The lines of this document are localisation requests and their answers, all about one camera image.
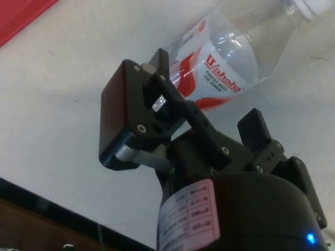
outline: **blue led light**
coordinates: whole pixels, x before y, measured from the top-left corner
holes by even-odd
[[[307,234],[307,240],[309,243],[314,244],[315,243],[315,238],[313,234]]]

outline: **sticker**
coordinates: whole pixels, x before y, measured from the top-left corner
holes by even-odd
[[[220,238],[213,181],[205,179],[171,196],[159,212],[159,251],[198,250]]]

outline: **white label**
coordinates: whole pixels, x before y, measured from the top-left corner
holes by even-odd
[[[214,185],[210,179],[175,193],[159,212],[159,251],[198,250],[219,238]]]
[[[215,106],[213,100],[224,104],[253,86],[216,50],[208,26],[209,18],[206,17],[169,49],[171,81],[184,97],[205,105],[200,108]]]

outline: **bottle cap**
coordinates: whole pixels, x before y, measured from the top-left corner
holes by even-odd
[[[301,9],[303,14],[309,20],[317,15],[321,15],[328,10],[333,4],[334,0],[294,0],[296,5]]]

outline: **water bottle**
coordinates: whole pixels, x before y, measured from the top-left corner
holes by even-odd
[[[333,4],[266,0],[253,7],[253,1],[238,14],[222,4],[168,49],[171,81],[200,109],[225,104],[268,78],[298,25]],[[161,97],[154,109],[164,102]]]

